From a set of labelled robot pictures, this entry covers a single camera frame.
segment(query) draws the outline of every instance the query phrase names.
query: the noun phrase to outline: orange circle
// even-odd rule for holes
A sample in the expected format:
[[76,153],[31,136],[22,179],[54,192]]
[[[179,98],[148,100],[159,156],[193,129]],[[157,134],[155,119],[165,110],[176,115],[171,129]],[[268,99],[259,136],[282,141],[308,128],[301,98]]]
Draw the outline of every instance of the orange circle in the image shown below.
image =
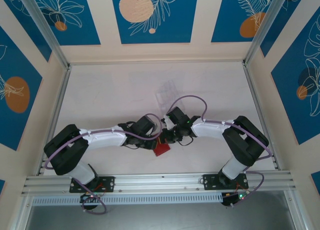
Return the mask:
[[56,23],[54,23],[55,27],[57,28],[57,30],[60,30],[60,31],[65,31],[67,30],[67,25],[61,21],[57,21]]
[[25,112],[30,101],[30,90],[27,82],[21,77],[11,77],[6,81],[4,88],[7,92],[5,101],[9,109],[19,114]]
[[299,88],[296,90],[296,95],[300,100],[304,100],[307,94],[308,94],[308,90],[303,85],[299,86]]
[[240,35],[244,38],[252,38],[256,35],[258,27],[265,17],[264,12],[259,12],[247,18],[240,27]]
[[128,22],[138,23],[150,18],[154,5],[151,0],[120,0],[119,9]]

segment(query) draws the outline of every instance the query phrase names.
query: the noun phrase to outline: blue wall panel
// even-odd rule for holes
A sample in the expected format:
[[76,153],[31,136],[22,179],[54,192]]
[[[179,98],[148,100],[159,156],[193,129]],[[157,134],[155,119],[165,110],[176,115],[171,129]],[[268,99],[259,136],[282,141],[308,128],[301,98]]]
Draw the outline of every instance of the blue wall panel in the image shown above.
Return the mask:
[[189,43],[196,2],[113,0],[121,43]]
[[[28,11],[21,3],[21,0],[5,1],[39,50],[43,52],[38,40],[41,39],[43,42],[43,37],[29,16]],[[35,1],[60,45],[100,44],[87,0]]]
[[272,0],[222,0],[211,42],[252,41]]
[[261,43],[260,48],[265,57],[299,3],[300,0],[285,0],[285,2],[283,3],[282,8],[280,9],[268,33],[266,34],[264,40]]
[[320,133],[320,8],[271,72],[299,144]]
[[17,150],[42,77],[0,27],[0,143]]
[[31,40],[37,46],[46,61],[49,61],[51,56],[51,49],[47,44],[45,38],[42,36],[40,30],[30,17],[25,6],[22,4],[21,0],[4,0],[12,13],[15,15],[17,20],[20,22],[24,30],[30,36]]

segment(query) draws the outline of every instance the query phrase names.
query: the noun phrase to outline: white vent grille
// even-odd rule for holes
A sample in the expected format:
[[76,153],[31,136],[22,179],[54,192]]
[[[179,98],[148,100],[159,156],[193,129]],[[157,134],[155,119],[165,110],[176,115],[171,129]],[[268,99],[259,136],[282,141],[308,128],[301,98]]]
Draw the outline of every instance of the white vent grille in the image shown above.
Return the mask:
[[[80,205],[79,196],[35,197],[33,206],[76,206]],[[102,200],[107,205],[132,204],[189,204],[189,203],[221,203],[221,193],[204,194],[152,194],[152,195],[109,195]],[[96,205],[97,201],[87,204]]]

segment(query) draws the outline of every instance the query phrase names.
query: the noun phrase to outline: aluminum frame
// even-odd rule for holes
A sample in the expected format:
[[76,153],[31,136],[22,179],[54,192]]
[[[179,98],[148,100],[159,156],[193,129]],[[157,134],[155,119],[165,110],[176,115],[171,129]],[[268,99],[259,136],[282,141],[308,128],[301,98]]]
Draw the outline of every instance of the aluminum frame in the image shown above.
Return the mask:
[[59,42],[52,32],[48,22],[46,21],[44,15],[39,9],[35,0],[21,0],[27,11],[29,12],[32,20],[35,22],[36,26],[40,30],[44,39],[48,43],[49,47],[56,55],[59,63],[67,70],[69,63],[65,54],[62,52]]
[[[294,190],[290,171],[261,171],[264,183],[258,191]],[[234,190],[206,191],[201,184],[203,174],[142,174],[112,175],[115,177],[114,192],[109,194],[173,194],[173,193],[225,193]],[[253,190],[260,181],[260,175],[248,174],[249,189]],[[71,179],[68,176],[29,176],[25,181],[22,196],[80,195],[69,193]]]
[[278,12],[280,11],[282,4],[284,3],[285,0],[273,0],[272,3],[270,4],[270,7],[268,11],[266,12],[267,14],[263,18],[263,21],[257,30],[252,43],[250,45],[250,48],[245,55],[244,58],[244,64],[247,66],[252,58],[254,57],[256,51],[260,48],[260,45],[265,38],[267,32],[269,31],[272,23],[274,22]]
[[[51,118],[51,121],[50,121],[50,127],[49,127],[48,132],[47,132],[45,143],[48,143],[54,137],[55,129],[56,129],[58,118],[59,118],[59,114],[60,114],[60,110],[61,110],[62,103],[63,103],[63,99],[65,97],[65,93],[66,93],[66,90],[67,90],[66,88],[67,88],[68,81],[69,81],[69,78],[70,78],[71,69],[72,69],[72,66],[70,66],[66,70],[66,72],[65,72],[65,74],[63,76],[63,79],[62,79],[62,82],[61,82],[61,85],[60,85],[59,94],[58,94],[57,100],[55,102],[54,111],[53,111],[53,115],[52,115],[52,118]],[[41,174],[41,171],[43,170],[42,166],[43,166],[44,158],[46,158],[46,156],[45,156],[45,153],[43,152],[41,157],[39,158],[39,161],[38,161],[38,164],[37,164],[38,168],[36,168],[36,170],[34,172],[34,175]]]
[[274,143],[272,142],[272,138],[271,138],[270,133],[268,131],[268,128],[267,128],[267,125],[266,125],[266,121],[265,121],[265,117],[264,117],[264,114],[263,114],[262,109],[260,107],[261,106],[260,100],[259,100],[258,95],[256,93],[255,84],[252,81],[252,77],[251,77],[251,74],[250,74],[250,68],[244,62],[243,62],[243,70],[244,70],[244,74],[245,74],[246,80],[247,80],[248,85],[249,85],[249,89],[250,89],[250,92],[251,92],[251,95],[252,95],[252,98],[253,98],[253,102],[254,102],[255,108],[256,108],[257,113],[258,113],[259,120],[261,122],[263,133],[266,136],[266,138],[269,139],[269,146],[268,147],[271,150],[271,152],[273,153],[272,157],[274,158],[274,163],[276,165],[276,169],[281,170],[284,167],[283,163],[280,160],[278,152],[275,149]]

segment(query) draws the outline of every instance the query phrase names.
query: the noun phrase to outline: red object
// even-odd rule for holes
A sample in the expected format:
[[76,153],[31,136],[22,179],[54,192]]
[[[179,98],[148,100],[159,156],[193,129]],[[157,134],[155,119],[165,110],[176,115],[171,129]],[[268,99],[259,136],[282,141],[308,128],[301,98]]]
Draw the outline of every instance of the red object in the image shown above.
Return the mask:
[[161,144],[159,142],[159,138],[157,139],[157,145],[156,148],[153,150],[154,154],[158,157],[161,154],[164,154],[165,152],[170,150],[169,144]]

